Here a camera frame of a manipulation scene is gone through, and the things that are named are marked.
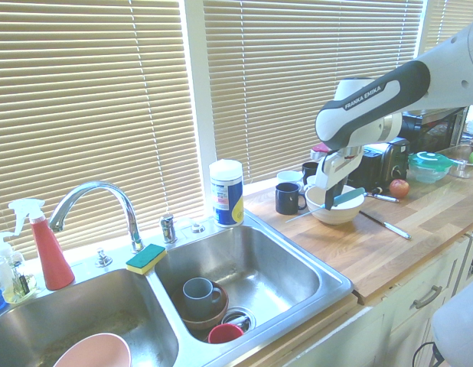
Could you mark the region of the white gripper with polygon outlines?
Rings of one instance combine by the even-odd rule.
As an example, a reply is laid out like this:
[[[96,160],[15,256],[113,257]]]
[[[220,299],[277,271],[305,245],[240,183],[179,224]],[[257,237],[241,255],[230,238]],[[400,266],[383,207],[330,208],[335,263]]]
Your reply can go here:
[[[358,168],[362,159],[362,150],[337,150],[322,158],[318,163],[315,175],[315,185],[325,193],[325,209],[333,207],[334,198],[340,196],[346,177]]]

